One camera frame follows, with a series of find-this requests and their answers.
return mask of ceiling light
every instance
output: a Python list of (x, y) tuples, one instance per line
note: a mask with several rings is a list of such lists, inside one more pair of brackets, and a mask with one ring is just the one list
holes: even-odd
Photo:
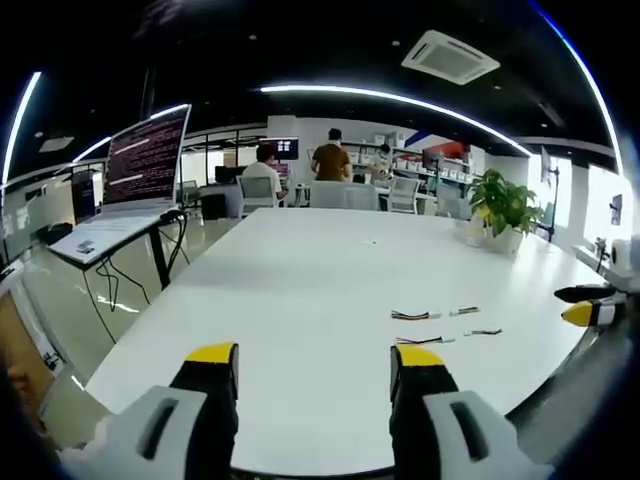
[(31, 80), (29, 80), (27, 89), (24, 91), (24, 94), (22, 95), (22, 100), (20, 101), (20, 105), (18, 106), (18, 111), (16, 112), (16, 118), (13, 120), (13, 127), (11, 127), (11, 133), (9, 134), (9, 142), (7, 143), (7, 151), (4, 155), (4, 165), (2, 166), (2, 184), (3, 185), (7, 183), (7, 179), (9, 178), (9, 167), (11, 166), (13, 149), (16, 146), (16, 139), (18, 138), (18, 130), (20, 130), (22, 117), (24, 116), (24, 112), (27, 110), (29, 99), (31, 99), (33, 90), (36, 88), (36, 84), (38, 83), (38, 80), (40, 80), (41, 75), (42, 75), (42, 72), (35, 72), (31, 76)]
[(166, 110), (161, 110), (158, 113), (154, 113), (149, 118), (151, 120), (155, 120), (156, 118), (162, 117), (163, 115), (168, 115), (173, 112), (177, 112), (178, 110), (182, 110), (183, 108), (189, 108), (188, 104), (178, 105), (176, 107), (167, 108)]
[(565, 44), (565, 46), (573, 56), (573, 59), (576, 61), (576, 63), (580, 67), (580, 70), (582, 70), (582, 74), (586, 78), (587, 83), (591, 87), (591, 91), (593, 92), (594, 97), (596, 97), (596, 101), (598, 102), (598, 106), (600, 107), (600, 112), (602, 113), (604, 123), (607, 126), (607, 131), (609, 133), (609, 140), (611, 141), (611, 145), (613, 146), (613, 153), (616, 157), (618, 174), (622, 175), (622, 171), (623, 171), (622, 170), (622, 153), (620, 152), (618, 135), (616, 134), (616, 129), (613, 125), (613, 120), (611, 118), (611, 114), (609, 113), (609, 109), (607, 108), (607, 104), (605, 103), (604, 98), (602, 97), (602, 93), (600, 92), (600, 89), (598, 88), (598, 85), (596, 84), (596, 81), (594, 80), (593, 75), (591, 75), (589, 68), (584, 63), (582, 58), (580, 58), (580, 55), (578, 55), (578, 52), (576, 51), (576, 49), (573, 48), (573, 45), (571, 45), (571, 42), (569, 41), (569, 39), (564, 35), (564, 33), (562, 33), (562, 30), (560, 30), (560, 27), (558, 27), (555, 24), (555, 22), (551, 20), (551, 18), (544, 12), (544, 10), (542, 10), (535, 2), (532, 1), (532, 4), (538, 10), (538, 13), (542, 16), (542, 18), (546, 20), (549, 26), (556, 32), (556, 34), (560, 37), (562, 42)]
[(413, 98), (402, 97), (400, 95), (394, 95), (392, 93), (386, 92), (377, 92), (375, 90), (365, 90), (363, 88), (352, 88), (352, 87), (339, 87), (335, 85), (281, 85), (274, 87), (262, 87), (260, 89), (263, 93), (281, 93), (281, 92), (333, 92), (333, 93), (351, 93), (354, 95), (366, 95), (369, 97), (377, 97), (377, 98), (385, 98), (387, 100), (394, 100), (400, 103), (408, 103), (411, 105), (416, 105), (418, 107), (426, 108), (428, 110), (432, 110), (434, 112), (442, 113), (444, 115), (448, 115), (455, 119), (461, 120), (469, 125), (472, 125), (476, 128), (484, 130), (490, 135), (493, 135), (496, 138), (499, 138), (505, 143), (508, 143), (513, 148), (519, 150), (527, 156), (533, 155), (529, 150), (524, 148), (515, 140), (507, 137), (503, 133), (494, 130), (493, 128), (485, 125), (484, 123), (480, 123), (473, 118), (467, 117), (458, 112), (454, 112), (453, 110), (449, 110), (448, 108), (439, 107), (438, 105), (434, 105), (432, 103), (423, 102), (420, 100), (414, 100)]
[(80, 160), (82, 160), (84, 157), (86, 157), (87, 155), (89, 155), (91, 152), (93, 152), (94, 150), (97, 150), (98, 148), (100, 148), (102, 145), (104, 145), (107, 142), (111, 141), (111, 137), (107, 137), (107, 138), (103, 138), (102, 140), (100, 140), (98, 143), (92, 145), (91, 147), (87, 148), (84, 152), (82, 152), (80, 155), (78, 155), (75, 159), (73, 159), (71, 161), (71, 163), (76, 163), (79, 162)]

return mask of white pot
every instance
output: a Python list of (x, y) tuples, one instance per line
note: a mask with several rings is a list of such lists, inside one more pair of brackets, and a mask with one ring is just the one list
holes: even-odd
[(524, 234), (521, 231), (514, 230), (511, 225), (507, 225), (507, 228), (497, 237), (494, 237), (491, 233), (489, 233), (488, 237), (487, 243), (490, 248), (500, 253), (511, 254), (516, 253), (520, 248)]

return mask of laptop screen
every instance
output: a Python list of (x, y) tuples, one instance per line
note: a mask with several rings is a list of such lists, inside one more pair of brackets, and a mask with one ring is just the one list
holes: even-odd
[(174, 199), (176, 167), (190, 105), (116, 134), (109, 146), (104, 204)]

